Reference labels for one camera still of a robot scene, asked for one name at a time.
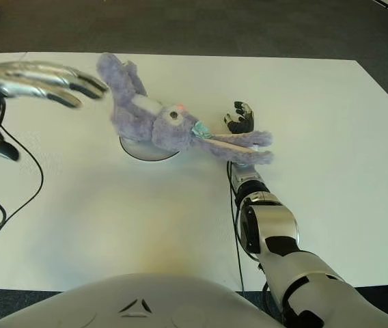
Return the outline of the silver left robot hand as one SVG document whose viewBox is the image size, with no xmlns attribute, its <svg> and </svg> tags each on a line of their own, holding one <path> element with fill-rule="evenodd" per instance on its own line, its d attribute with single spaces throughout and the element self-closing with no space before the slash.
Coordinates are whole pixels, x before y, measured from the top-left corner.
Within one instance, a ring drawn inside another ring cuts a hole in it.
<svg viewBox="0 0 388 328">
<path fill-rule="evenodd" d="M 8 98 L 27 96 L 47 99 L 76 109 L 81 106 L 81 101 L 73 92 L 98 100 L 107 90 L 102 81 L 73 67 L 40 61 L 0 63 L 0 117 Z M 5 141 L 1 133 L 0 156 L 19 160 L 19 151 Z"/>
</svg>

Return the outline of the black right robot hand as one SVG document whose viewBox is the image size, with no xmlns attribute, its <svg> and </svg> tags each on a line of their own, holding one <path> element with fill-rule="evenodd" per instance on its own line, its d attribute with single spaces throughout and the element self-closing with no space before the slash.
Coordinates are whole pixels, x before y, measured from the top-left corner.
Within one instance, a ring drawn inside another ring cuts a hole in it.
<svg viewBox="0 0 388 328">
<path fill-rule="evenodd" d="M 229 113 L 224 117 L 224 122 L 232 134 L 250 133 L 254 130 L 254 118 L 251 107 L 241 101 L 234 101 L 237 120 L 233 120 Z"/>
</svg>

